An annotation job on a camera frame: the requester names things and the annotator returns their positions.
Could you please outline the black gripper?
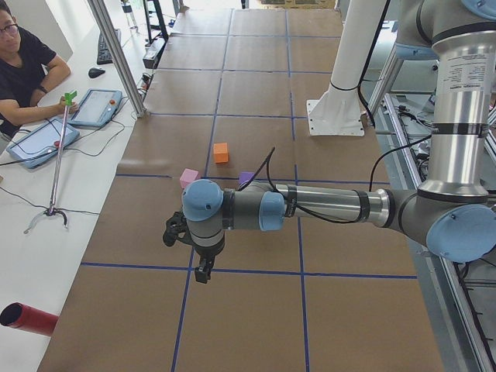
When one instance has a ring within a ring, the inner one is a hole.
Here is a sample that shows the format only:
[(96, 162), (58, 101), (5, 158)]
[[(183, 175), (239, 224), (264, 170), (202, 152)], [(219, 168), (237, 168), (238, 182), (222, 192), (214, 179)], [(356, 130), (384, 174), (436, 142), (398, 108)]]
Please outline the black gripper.
[(195, 268), (195, 280), (198, 283), (208, 283), (215, 264), (215, 258), (223, 251), (223, 248), (208, 248), (196, 250), (199, 255), (199, 263)]

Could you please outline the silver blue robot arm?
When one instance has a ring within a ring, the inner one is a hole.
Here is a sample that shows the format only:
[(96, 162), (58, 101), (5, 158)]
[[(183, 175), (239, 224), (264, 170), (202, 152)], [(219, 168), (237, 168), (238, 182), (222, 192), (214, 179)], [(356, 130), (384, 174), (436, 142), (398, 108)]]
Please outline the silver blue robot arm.
[(427, 178), (414, 191), (341, 190), (255, 180), (222, 189), (201, 179), (182, 194), (164, 242), (199, 255), (195, 278), (211, 277), (233, 229), (276, 231), (292, 216), (393, 229), (456, 263), (495, 245), (495, 213), (480, 182), (495, 76), (493, 1), (403, 1), (395, 42), (402, 59), (439, 61)]

